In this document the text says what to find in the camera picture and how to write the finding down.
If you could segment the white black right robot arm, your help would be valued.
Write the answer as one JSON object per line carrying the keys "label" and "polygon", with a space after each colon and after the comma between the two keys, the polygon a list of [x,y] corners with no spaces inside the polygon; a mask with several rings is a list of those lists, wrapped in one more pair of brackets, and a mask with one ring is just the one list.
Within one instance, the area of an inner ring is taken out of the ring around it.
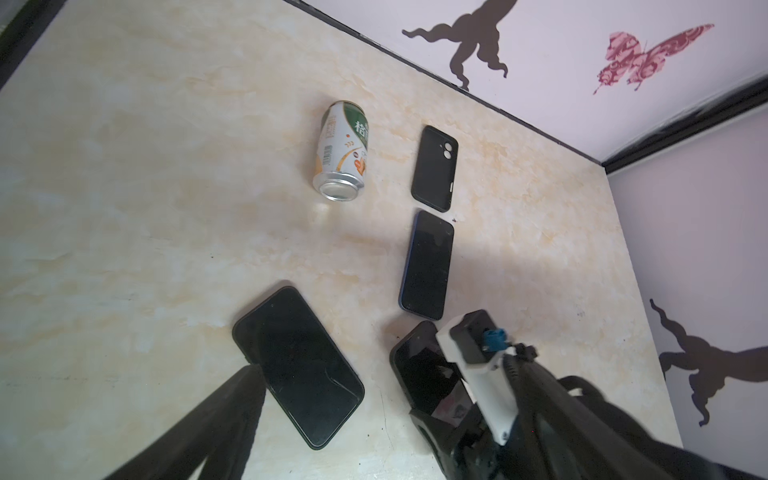
{"label": "white black right robot arm", "polygon": [[556,378],[517,344],[499,374],[519,411],[495,442],[491,422],[440,351],[398,353],[411,419],[448,479],[747,479],[749,473],[654,439],[589,381]]}

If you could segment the black phone case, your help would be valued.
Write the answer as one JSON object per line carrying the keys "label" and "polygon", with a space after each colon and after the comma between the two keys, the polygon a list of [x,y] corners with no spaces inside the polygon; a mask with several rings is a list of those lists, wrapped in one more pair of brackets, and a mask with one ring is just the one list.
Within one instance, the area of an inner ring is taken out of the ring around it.
{"label": "black phone case", "polygon": [[474,403],[436,334],[434,323],[420,322],[393,347],[389,361],[412,408],[458,428]]}
{"label": "black phone case", "polygon": [[431,125],[423,128],[411,185],[415,200],[441,213],[450,209],[458,152],[455,138]]}

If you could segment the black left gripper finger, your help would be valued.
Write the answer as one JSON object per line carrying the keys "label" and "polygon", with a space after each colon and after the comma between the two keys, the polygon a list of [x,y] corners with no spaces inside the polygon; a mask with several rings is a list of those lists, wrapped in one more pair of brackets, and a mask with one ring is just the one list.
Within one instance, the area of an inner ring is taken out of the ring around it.
{"label": "black left gripper finger", "polygon": [[230,377],[110,479],[240,479],[266,397],[258,365]]}

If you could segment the blue edged black smartphone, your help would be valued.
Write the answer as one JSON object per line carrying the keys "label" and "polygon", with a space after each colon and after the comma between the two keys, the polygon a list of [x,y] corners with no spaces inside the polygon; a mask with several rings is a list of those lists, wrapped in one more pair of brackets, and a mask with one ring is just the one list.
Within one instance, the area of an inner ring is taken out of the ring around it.
{"label": "blue edged black smartphone", "polygon": [[432,321],[442,319],[454,235],[451,223],[424,210],[416,213],[399,293],[403,310]]}

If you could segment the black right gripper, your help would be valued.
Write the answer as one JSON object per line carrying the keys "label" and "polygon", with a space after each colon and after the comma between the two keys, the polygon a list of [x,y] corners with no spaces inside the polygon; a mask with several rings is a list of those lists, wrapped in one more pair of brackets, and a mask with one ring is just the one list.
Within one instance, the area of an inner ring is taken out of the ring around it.
{"label": "black right gripper", "polygon": [[503,479],[501,447],[468,395],[449,395],[432,409],[415,403],[409,415],[446,479]]}

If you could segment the crushed green drink can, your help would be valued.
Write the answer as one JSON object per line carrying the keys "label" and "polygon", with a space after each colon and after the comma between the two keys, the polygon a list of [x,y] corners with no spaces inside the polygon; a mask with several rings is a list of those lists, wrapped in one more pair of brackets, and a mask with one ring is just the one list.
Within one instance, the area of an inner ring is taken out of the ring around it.
{"label": "crushed green drink can", "polygon": [[369,123],[357,104],[339,100],[322,117],[314,188],[326,199],[348,202],[365,186]]}

